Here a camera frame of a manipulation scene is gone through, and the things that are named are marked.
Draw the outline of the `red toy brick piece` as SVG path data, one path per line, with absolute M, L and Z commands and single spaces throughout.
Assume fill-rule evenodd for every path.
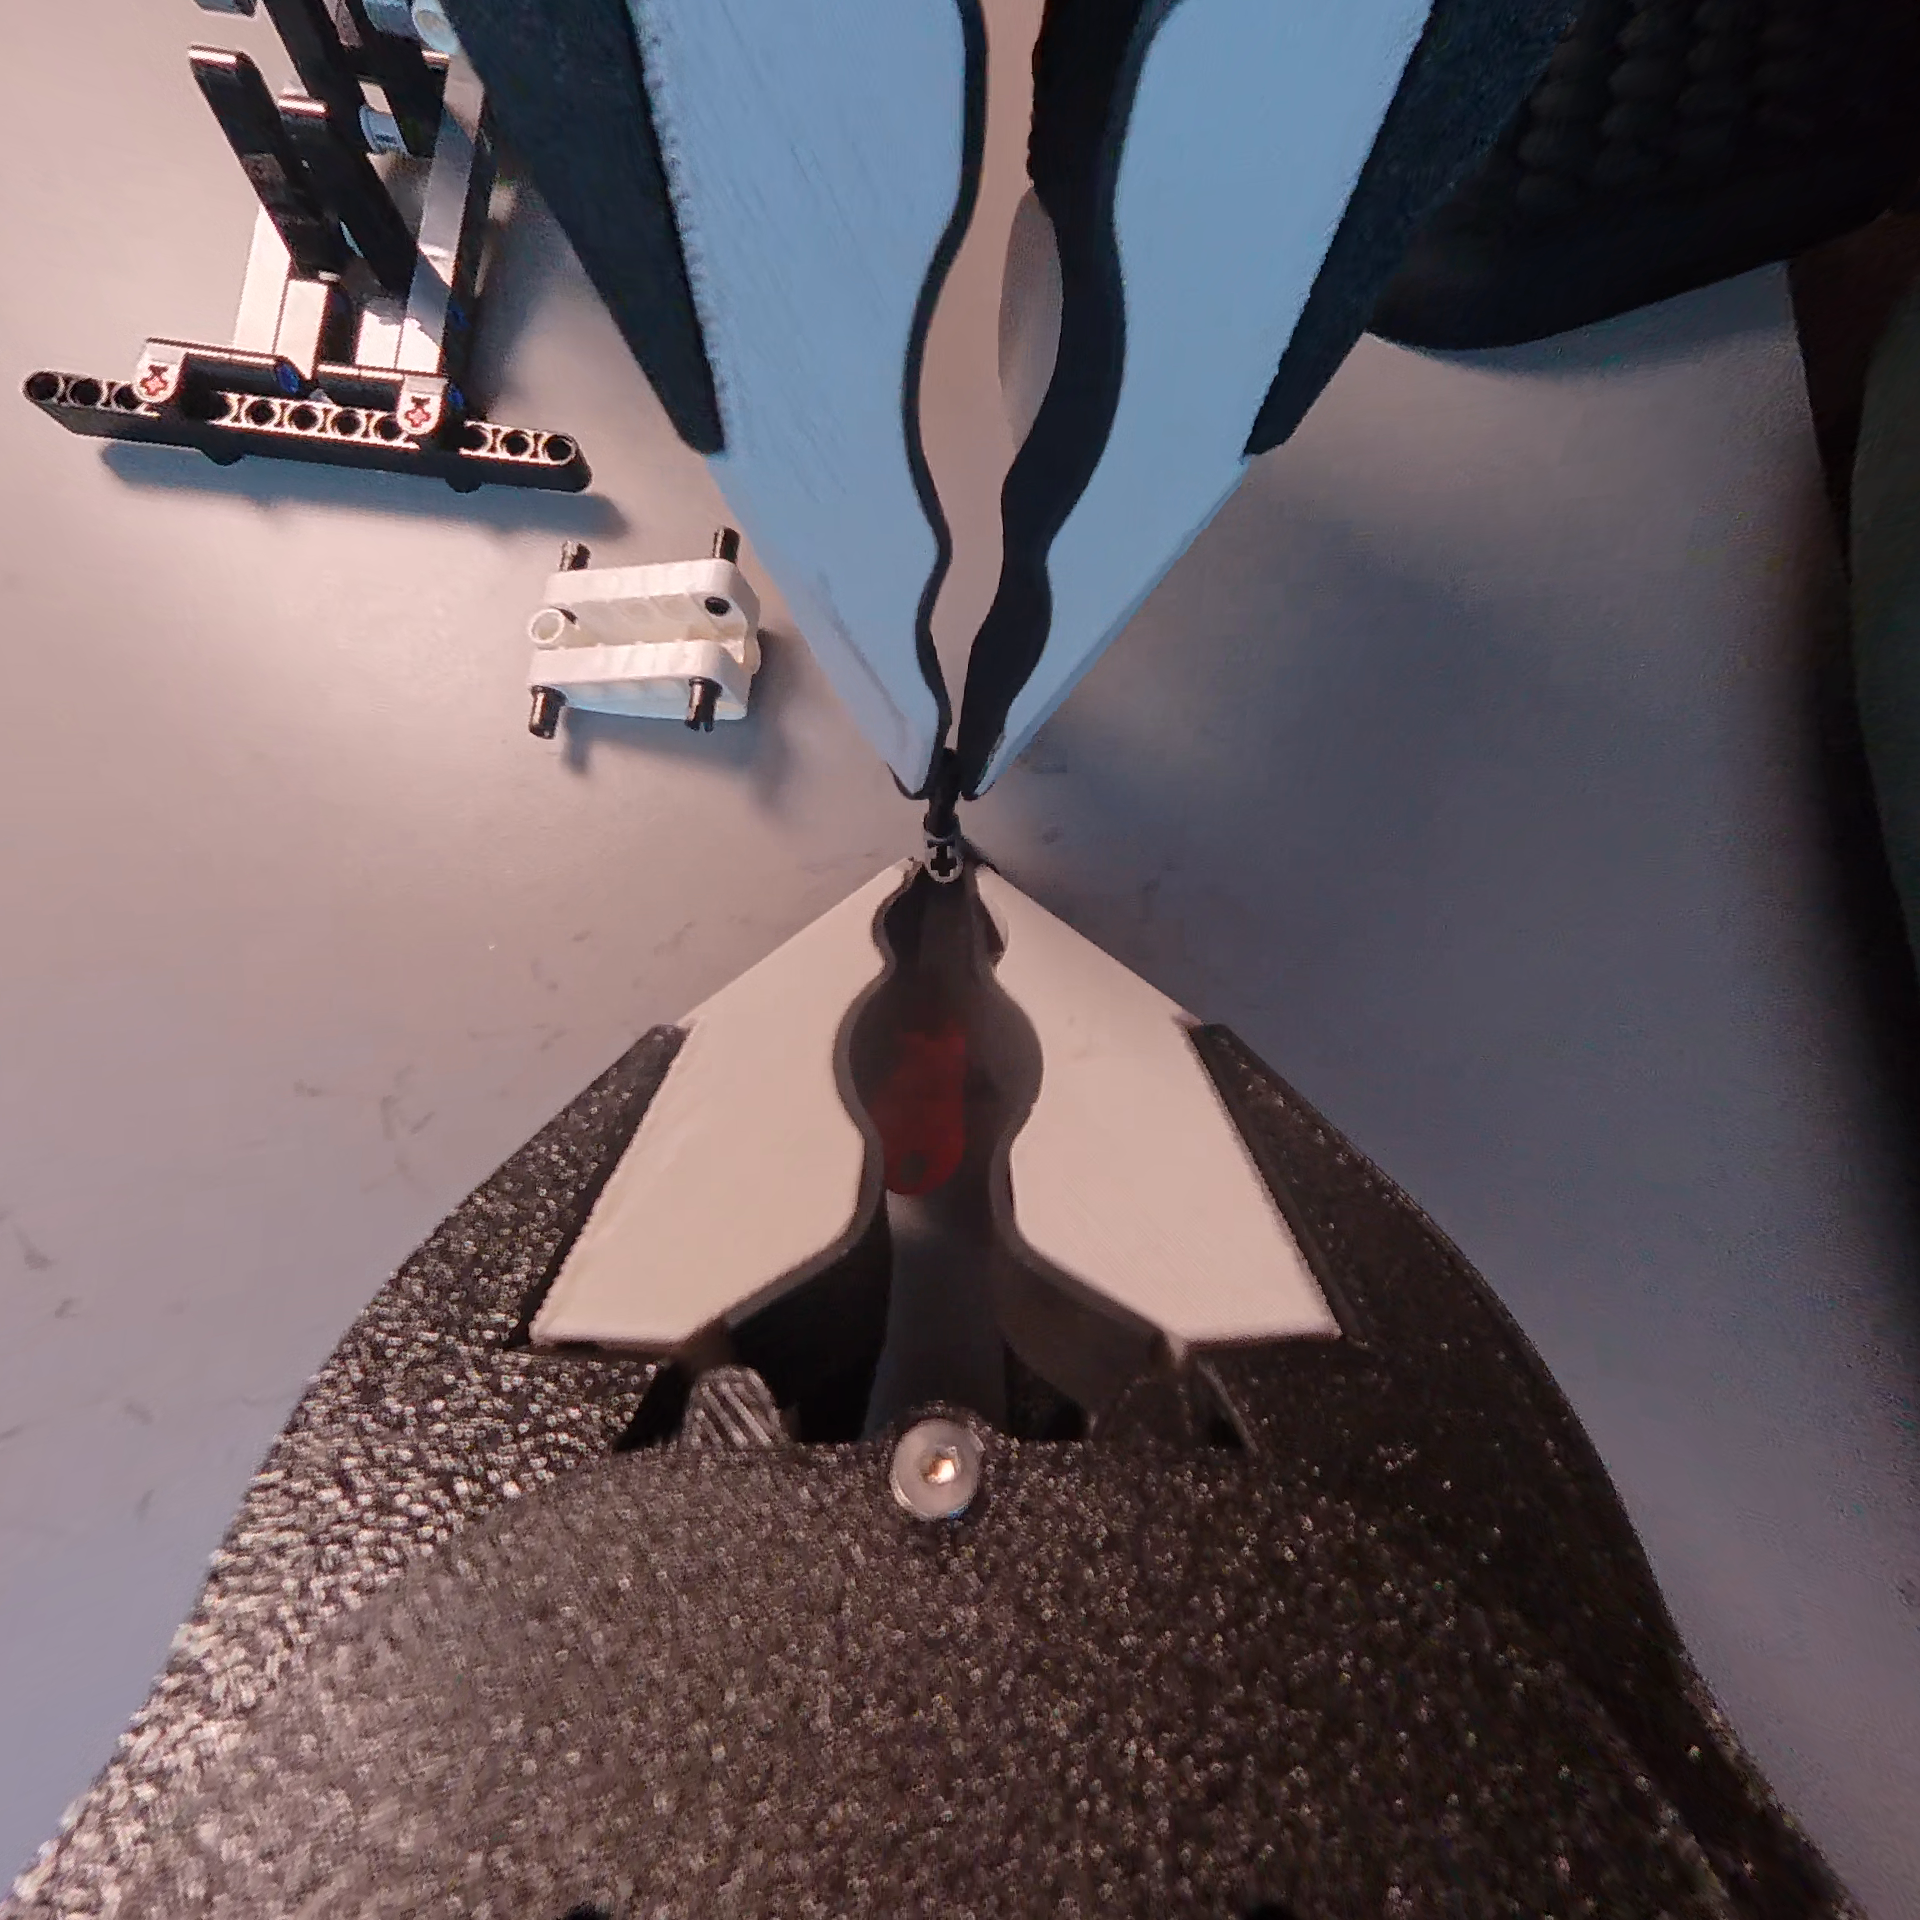
M 889 1193 L 926 1195 L 950 1185 L 970 1149 L 970 1033 L 953 1011 L 906 1019 L 870 1099 Z

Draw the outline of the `white toy brick piece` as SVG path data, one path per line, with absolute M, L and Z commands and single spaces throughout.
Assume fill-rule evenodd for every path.
M 738 531 L 708 561 L 591 567 L 566 541 L 528 621 L 528 730 L 551 739 L 566 708 L 664 717 L 711 731 L 744 717 L 761 666 L 759 599 L 737 565 Z

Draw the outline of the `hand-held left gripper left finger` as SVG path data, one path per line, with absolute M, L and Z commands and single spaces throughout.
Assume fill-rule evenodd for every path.
M 887 979 L 882 868 L 692 1008 L 540 1311 L 535 1345 L 683 1353 L 842 1258 L 881 1203 L 851 1029 Z

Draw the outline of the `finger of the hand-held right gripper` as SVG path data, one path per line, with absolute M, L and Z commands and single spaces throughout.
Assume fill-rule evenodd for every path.
M 984 793 L 1236 490 L 1430 5 L 1151 5 L 1063 257 L 1056 367 L 1001 492 L 959 763 Z
M 944 746 L 952 539 L 922 356 L 977 204 L 986 24 L 953 2 L 638 2 L 722 421 L 708 459 L 904 792 Z

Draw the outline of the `green sweatshirt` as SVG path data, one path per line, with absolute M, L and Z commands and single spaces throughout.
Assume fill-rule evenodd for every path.
M 1850 580 L 1851 679 L 1880 839 L 1918 947 L 1918 212 L 1791 267 L 1815 444 Z

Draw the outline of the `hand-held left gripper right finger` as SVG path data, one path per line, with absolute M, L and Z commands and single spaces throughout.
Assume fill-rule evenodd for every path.
M 1338 1340 L 1187 1011 L 995 872 L 972 888 L 992 1297 L 1019 1360 L 1054 1387 L 1124 1387 Z

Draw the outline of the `toy vehicle chassis build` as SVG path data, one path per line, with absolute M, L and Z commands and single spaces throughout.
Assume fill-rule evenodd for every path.
M 466 393 L 497 177 L 488 96 L 446 5 L 268 2 L 297 87 L 198 44 L 191 72 L 256 194 L 230 344 L 150 339 L 128 375 L 36 371 L 67 432 L 579 493 L 575 437 Z

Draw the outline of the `grey desk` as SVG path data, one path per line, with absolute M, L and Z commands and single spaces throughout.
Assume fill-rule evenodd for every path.
M 562 235 L 486 383 L 587 496 L 72 439 L 222 339 L 192 5 L 6 7 L 6 1876 L 363 1300 L 914 827 L 761 589 L 753 717 L 526 733 L 521 621 L 728 517 Z M 1767 1777 L 1915 1916 L 1915 1033 L 1779 269 L 1363 344 L 974 815 L 1502 1291 Z

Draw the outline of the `person's right forearm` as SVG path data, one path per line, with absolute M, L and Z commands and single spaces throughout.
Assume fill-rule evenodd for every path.
M 1897 201 L 1915 139 L 1915 2 L 1585 5 L 1371 331 L 1526 345 L 1796 257 Z

